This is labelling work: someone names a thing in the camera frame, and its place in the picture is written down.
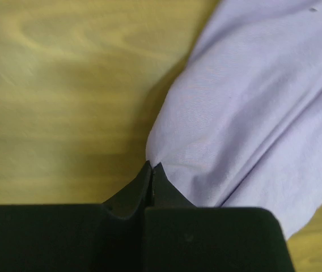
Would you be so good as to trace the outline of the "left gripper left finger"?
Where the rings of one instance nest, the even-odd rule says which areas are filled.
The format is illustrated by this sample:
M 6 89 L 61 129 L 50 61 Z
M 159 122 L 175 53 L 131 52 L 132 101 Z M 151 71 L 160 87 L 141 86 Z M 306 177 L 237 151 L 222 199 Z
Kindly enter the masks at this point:
M 102 205 L 115 218 L 128 220 L 134 217 L 149 202 L 147 198 L 151 179 L 152 167 L 147 161 L 130 183 Z

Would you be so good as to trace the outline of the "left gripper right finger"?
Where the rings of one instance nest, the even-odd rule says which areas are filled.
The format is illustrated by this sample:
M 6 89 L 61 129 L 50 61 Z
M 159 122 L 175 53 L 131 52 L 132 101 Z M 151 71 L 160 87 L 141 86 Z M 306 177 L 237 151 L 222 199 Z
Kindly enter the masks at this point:
M 159 163 L 152 170 L 151 179 L 151 205 L 162 208 L 194 208 L 168 180 L 164 168 Z

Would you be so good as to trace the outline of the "purple t shirt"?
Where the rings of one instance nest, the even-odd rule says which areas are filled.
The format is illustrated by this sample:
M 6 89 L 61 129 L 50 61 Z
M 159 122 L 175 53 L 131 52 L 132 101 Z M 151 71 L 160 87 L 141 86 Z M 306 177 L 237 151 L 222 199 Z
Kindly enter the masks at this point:
M 285 237 L 322 205 L 322 1 L 222 1 L 146 159 L 195 206 L 262 207 Z

